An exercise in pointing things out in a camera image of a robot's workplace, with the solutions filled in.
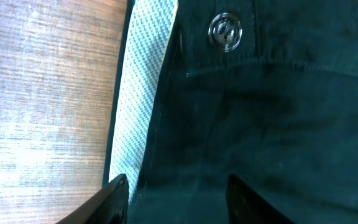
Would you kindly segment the black shorts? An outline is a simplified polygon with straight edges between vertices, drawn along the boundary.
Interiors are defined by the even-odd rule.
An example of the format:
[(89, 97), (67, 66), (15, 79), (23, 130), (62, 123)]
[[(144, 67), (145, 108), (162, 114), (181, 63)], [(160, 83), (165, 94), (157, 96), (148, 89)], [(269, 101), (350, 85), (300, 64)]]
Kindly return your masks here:
[(294, 223), (358, 223), (358, 0), (134, 1), (127, 26), (129, 223), (229, 223), (230, 174)]

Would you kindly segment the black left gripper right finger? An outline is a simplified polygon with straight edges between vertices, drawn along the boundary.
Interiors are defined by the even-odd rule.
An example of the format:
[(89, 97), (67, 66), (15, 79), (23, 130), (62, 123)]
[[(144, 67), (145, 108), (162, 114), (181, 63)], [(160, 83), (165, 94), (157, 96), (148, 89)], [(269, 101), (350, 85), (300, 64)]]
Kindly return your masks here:
[(230, 224), (294, 224), (234, 174), (228, 176), (226, 203)]

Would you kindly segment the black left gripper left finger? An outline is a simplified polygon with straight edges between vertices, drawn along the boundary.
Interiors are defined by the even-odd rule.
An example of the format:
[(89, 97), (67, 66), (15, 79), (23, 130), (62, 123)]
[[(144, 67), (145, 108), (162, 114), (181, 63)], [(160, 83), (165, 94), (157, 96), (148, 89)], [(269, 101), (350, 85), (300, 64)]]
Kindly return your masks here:
[(126, 224), (128, 207), (128, 179), (119, 174), (57, 224)]

